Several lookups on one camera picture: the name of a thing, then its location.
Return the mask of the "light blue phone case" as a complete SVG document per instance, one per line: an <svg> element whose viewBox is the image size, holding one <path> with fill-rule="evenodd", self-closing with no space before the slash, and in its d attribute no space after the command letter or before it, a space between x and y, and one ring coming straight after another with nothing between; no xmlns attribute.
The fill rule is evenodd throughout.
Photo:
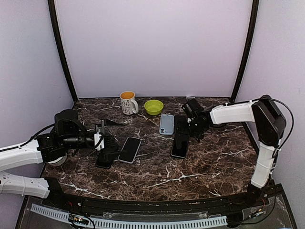
<svg viewBox="0 0 305 229"><path fill-rule="evenodd" d="M159 133L161 135L174 134L174 116L172 114L161 115Z"/></svg>

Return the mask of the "black right corner post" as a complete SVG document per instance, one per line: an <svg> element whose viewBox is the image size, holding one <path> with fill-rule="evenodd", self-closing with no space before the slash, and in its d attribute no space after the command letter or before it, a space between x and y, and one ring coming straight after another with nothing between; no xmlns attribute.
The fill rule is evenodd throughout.
<svg viewBox="0 0 305 229"><path fill-rule="evenodd" d="M252 46L252 41L253 41L253 36L254 36L254 31L255 31L255 26L256 26L256 20L257 20L257 14L258 14L258 8L259 8L259 2L260 2L259 0L252 1L247 36L246 36L246 40L245 40L245 45L244 45L244 50L243 50L243 55L241 58L239 70L238 70L237 77L236 77L236 80L234 83L233 91L230 96L231 102L234 102L237 99L238 92L239 92L239 89L242 84L243 76L245 73L248 57L249 57L251 46Z"/></svg>

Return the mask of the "black left corner post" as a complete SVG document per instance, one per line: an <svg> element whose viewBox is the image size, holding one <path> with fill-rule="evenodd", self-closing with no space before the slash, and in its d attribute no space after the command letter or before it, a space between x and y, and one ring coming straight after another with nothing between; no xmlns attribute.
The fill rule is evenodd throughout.
<svg viewBox="0 0 305 229"><path fill-rule="evenodd" d="M58 22L56 7L55 7L55 1L48 0L47 2L48 2L48 8L49 8L53 35L54 35L59 59L61 62L62 70L64 73L64 77L65 77L67 86L69 88L69 92L72 97L72 100L74 103L76 103L78 101L78 96L77 96L74 84L72 82L71 73L70 73L70 70L68 67L68 62L66 59L66 55L65 55L65 51L64 51L64 47L63 47L63 43L62 43L62 39L61 39L61 33L60 33L60 27L59 27L59 22Z"/></svg>

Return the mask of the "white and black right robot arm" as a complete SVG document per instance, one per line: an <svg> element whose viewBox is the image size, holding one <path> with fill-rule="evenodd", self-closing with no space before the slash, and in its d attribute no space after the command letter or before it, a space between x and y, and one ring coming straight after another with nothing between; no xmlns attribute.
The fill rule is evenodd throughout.
<svg viewBox="0 0 305 229"><path fill-rule="evenodd" d="M204 109L196 99L191 99L182 106L187 117L175 122L173 148L181 150L187 147L190 137L201 141L204 133L215 125L255 123L259 153L247 193L243 197L243 203L253 207L261 200L263 189L276 167L278 153L289 138L284 135L287 122L278 103L269 95L263 95L254 100Z"/></svg>

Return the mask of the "black corner post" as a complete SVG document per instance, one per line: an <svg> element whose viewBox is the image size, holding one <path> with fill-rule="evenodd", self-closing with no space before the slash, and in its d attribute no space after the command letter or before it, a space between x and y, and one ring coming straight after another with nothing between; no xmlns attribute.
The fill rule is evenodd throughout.
<svg viewBox="0 0 305 229"><path fill-rule="evenodd" d="M63 43L62 43L62 39L61 39L61 33L60 33L60 27L59 27L59 22L58 22L56 7L55 7L55 1L48 0L47 2L48 2L48 8L49 8L53 35L54 35L59 59L61 62L62 70L64 73L64 77L65 77L67 86L69 88L69 92L72 97L72 100L74 103L76 103L78 101L78 96L77 96L74 84L72 82L71 73L70 73L70 70L68 67L68 62L66 59L66 55L65 55L65 51L64 51L64 47L63 47Z"/></svg>
<svg viewBox="0 0 305 229"><path fill-rule="evenodd" d="M236 80L234 83L233 91L230 96L231 102L234 102L237 99L238 92L239 92L239 89L242 84L243 76L245 73L248 57L249 57L251 46L252 46L252 41L253 41L253 36L254 36L254 31L255 31L255 26L256 26L256 20L257 20L257 14L258 14L258 8L259 8L259 2L260 2L259 0L252 1L247 36L246 36L246 40L245 40L245 45L244 45L244 50L243 50L243 55L241 58L239 70L238 70L237 77L236 77Z"/></svg>

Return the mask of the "small green circuit board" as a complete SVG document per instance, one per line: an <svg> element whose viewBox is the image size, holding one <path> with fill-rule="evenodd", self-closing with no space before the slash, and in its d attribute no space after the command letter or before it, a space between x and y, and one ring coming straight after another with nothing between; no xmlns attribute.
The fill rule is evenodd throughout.
<svg viewBox="0 0 305 229"><path fill-rule="evenodd" d="M80 215L75 215L75 214L69 214L68 215L68 221L75 226L88 226L89 225L89 220L84 218L83 216Z"/></svg>

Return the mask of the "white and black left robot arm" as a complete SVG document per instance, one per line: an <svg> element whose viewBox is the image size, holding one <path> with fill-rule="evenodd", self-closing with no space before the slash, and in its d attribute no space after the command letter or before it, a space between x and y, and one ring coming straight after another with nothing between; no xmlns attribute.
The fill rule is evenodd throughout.
<svg viewBox="0 0 305 229"><path fill-rule="evenodd" d="M43 128L28 141L0 150L0 192L47 198L57 208L67 204L67 197L56 178L31 178L13 175L8 169L30 164L59 166L69 150L90 149L98 155L97 167L110 168L113 160L125 150L119 150L112 135L104 131L104 121L87 130L79 121L78 112L63 110L54 117L54 123Z"/></svg>

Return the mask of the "white patterned mug orange inside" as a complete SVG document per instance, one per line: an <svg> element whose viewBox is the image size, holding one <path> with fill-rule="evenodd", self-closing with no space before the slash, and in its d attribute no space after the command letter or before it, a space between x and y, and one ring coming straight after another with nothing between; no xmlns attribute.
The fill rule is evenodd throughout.
<svg viewBox="0 0 305 229"><path fill-rule="evenodd" d="M120 94L122 112L125 115L137 114L139 112L139 105L135 100L135 93L132 91L125 91Z"/></svg>

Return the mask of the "black phone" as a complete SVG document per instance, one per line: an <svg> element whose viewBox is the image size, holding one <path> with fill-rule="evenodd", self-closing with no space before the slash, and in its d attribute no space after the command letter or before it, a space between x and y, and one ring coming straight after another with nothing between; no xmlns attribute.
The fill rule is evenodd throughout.
<svg viewBox="0 0 305 229"><path fill-rule="evenodd" d="M97 158L95 166L102 169L110 169L113 163L113 159Z"/></svg>
<svg viewBox="0 0 305 229"><path fill-rule="evenodd" d="M175 134L187 134L188 124L187 117L183 115L174 116L174 133Z"/></svg>

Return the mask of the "phone in lavender case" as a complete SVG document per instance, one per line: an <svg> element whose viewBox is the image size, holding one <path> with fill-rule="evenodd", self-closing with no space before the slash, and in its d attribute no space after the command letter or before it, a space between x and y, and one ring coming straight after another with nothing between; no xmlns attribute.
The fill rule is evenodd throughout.
<svg viewBox="0 0 305 229"><path fill-rule="evenodd" d="M123 145L121 153L118 156L120 162L133 164L138 154L142 140L135 137L128 137Z"/></svg>

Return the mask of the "lime green plastic bowl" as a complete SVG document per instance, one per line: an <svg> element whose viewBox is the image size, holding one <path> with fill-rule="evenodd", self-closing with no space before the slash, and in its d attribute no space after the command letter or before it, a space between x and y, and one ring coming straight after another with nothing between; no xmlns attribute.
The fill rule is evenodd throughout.
<svg viewBox="0 0 305 229"><path fill-rule="evenodd" d="M159 100L149 100L144 104L146 113L152 116L159 115L163 110L163 103Z"/></svg>

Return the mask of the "black phone in black case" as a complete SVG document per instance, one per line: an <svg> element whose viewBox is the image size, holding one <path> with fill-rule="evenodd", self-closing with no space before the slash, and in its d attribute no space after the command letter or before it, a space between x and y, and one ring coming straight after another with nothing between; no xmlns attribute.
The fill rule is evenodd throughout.
<svg viewBox="0 0 305 229"><path fill-rule="evenodd" d="M113 163L113 159L97 158L95 166L102 169L110 169Z"/></svg>

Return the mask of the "white fluted ramekin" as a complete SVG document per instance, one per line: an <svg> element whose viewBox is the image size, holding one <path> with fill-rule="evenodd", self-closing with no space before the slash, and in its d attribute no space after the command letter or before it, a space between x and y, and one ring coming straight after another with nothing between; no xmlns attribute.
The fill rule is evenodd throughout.
<svg viewBox="0 0 305 229"><path fill-rule="evenodd" d="M53 167L58 167L62 165L67 159L67 156L62 156L54 161L48 162L47 164L53 166Z"/></svg>

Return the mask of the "black front table rail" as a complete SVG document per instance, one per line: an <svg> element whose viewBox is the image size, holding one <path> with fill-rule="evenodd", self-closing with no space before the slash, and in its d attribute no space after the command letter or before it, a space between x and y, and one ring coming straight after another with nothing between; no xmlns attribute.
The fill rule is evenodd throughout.
<svg viewBox="0 0 305 229"><path fill-rule="evenodd" d="M184 201L118 201L81 197L66 193L57 193L48 199L28 197L28 201L73 211L84 215L103 215L110 213L140 214L183 214L205 212L209 214L240 212L248 206L243 203L246 193L217 198L204 198Z"/></svg>

